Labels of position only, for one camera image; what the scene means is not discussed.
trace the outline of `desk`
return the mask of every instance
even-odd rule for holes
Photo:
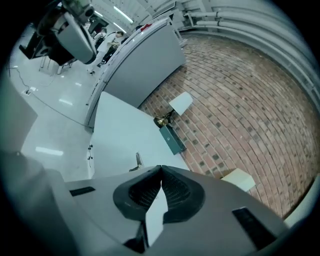
[[[99,99],[91,144],[94,178],[127,173],[137,166],[136,152],[143,167],[189,169],[180,154],[173,155],[150,115],[106,92]]]

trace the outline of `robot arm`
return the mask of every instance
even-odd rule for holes
[[[51,2],[47,13],[35,21],[36,32],[27,47],[19,46],[28,59],[48,56],[63,65],[72,60],[90,64],[97,52],[84,28],[94,14],[91,0],[60,0]]]

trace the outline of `red brick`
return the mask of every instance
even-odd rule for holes
[[[193,104],[175,115],[173,124],[180,128],[178,136],[187,138],[182,154],[187,166],[198,173],[213,167],[210,171],[221,178],[233,163],[256,182],[249,194],[282,217],[319,169],[316,111],[297,82],[260,52],[224,38],[184,36],[186,64],[139,109],[164,114],[170,100],[191,93]],[[224,164],[221,171],[215,162]]]
[[[225,160],[228,157],[228,154],[226,153],[226,151],[221,147],[221,146],[216,146],[215,150],[217,151],[217,153],[219,154],[219,156]]]

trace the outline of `black vent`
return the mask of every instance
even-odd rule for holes
[[[162,189],[168,204],[168,210],[182,204],[190,196],[188,186],[166,171],[163,172]]]
[[[236,209],[232,213],[258,250],[263,249],[276,240],[247,208]]]
[[[160,190],[161,173],[146,177],[129,188],[129,197],[137,205],[148,211]]]

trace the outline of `white floor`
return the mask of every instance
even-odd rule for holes
[[[87,149],[92,131],[84,127],[88,107],[86,103],[92,93],[96,77],[86,72],[86,65],[79,61],[72,68],[63,68],[60,75],[52,74],[58,65],[46,59],[40,69],[41,58],[29,60],[18,49],[27,45],[32,31],[24,36],[13,49],[10,67],[18,69],[23,82],[31,87],[26,101],[38,114],[22,148],[22,153],[38,160],[45,168],[59,171],[64,180],[88,179]],[[19,73],[10,69],[10,77],[18,91],[26,89]]]

